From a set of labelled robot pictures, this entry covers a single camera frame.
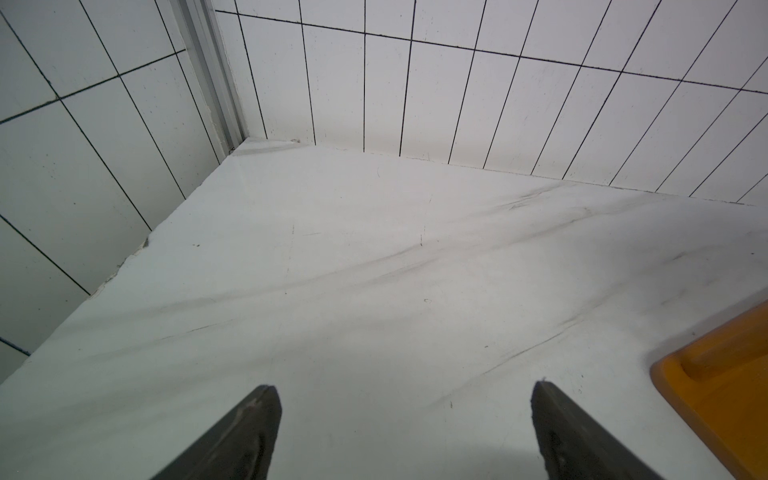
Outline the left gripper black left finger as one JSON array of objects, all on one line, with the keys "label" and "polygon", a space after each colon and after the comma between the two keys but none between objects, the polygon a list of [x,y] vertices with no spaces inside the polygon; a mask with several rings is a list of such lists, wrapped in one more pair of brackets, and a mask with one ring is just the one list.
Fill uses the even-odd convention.
[{"label": "left gripper black left finger", "polygon": [[281,416],[277,389],[260,385],[154,477],[265,479]]}]

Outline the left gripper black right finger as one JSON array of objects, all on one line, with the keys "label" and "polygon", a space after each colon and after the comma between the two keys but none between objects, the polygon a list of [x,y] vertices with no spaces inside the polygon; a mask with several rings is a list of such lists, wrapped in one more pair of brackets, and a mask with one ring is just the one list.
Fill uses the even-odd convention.
[{"label": "left gripper black right finger", "polygon": [[531,408],[539,451],[550,479],[660,477],[554,383],[535,383]]}]

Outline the orange two-tier shelf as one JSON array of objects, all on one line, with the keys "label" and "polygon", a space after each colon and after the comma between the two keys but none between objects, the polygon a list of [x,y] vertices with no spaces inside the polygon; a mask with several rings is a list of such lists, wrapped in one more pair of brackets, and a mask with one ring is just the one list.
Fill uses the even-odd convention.
[{"label": "orange two-tier shelf", "polygon": [[767,304],[650,369],[659,393],[736,479],[767,477]]}]

